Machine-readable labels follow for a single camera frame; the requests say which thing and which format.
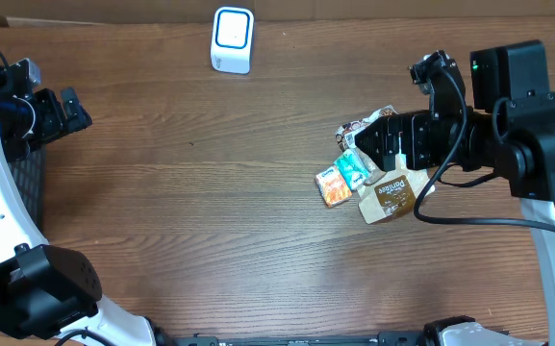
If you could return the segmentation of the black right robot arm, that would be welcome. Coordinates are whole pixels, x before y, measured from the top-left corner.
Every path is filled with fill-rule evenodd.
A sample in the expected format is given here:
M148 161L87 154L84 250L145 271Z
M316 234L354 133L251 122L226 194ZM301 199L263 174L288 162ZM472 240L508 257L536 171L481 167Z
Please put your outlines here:
M548 343L555 345L555 92L545 49L529 40L474 51L469 59L471 86L441 50L412 65L428 109L383 116L355 143L384 171L403 155L412 170L432 169L434 181L456 165L487 168L490 178L508 182L522 216L507 225L528 229L534 240Z

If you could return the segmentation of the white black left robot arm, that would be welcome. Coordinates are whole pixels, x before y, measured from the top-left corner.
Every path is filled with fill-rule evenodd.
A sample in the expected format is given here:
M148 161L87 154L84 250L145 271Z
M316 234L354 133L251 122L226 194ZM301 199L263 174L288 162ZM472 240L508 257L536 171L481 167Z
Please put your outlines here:
M90 124L72 88L42 87L28 59L0 60L0 333L57 344L166 345L168 336L153 322L104 295L85 255L42 234L30 214L40 171L12 173L13 164Z

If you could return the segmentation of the orange white small packet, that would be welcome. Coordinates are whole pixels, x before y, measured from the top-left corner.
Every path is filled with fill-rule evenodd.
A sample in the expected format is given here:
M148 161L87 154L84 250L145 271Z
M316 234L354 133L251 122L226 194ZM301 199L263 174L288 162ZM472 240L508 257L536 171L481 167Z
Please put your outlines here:
M349 200L352 192L335 165L315 175L315 183L328 208Z

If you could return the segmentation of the beige snack bag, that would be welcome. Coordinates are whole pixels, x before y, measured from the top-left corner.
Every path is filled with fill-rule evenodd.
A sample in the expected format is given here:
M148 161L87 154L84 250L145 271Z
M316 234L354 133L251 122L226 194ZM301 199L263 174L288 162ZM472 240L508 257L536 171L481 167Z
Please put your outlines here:
M384 172L356 148L354 136L379 117L394 115L397 111L392 105L374 111L362 120L355 120L338 127L335 132L336 142L344 152L353 150L362 160L370 176L361 183L356 192L359 195L359 210L367 224L387 222L405 215L413 210L414 203L422 188L428 183L426 170L410 170L406 166L406 157L397 151L395 169Z

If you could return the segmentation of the teal tissue packet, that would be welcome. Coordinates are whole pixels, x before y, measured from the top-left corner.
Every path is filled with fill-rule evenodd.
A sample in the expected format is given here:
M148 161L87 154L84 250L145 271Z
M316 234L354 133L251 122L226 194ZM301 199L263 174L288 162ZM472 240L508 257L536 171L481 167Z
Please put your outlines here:
M360 156L352 149L346 149L334 160L343 176L346 184L351 190L357 190L370 176Z

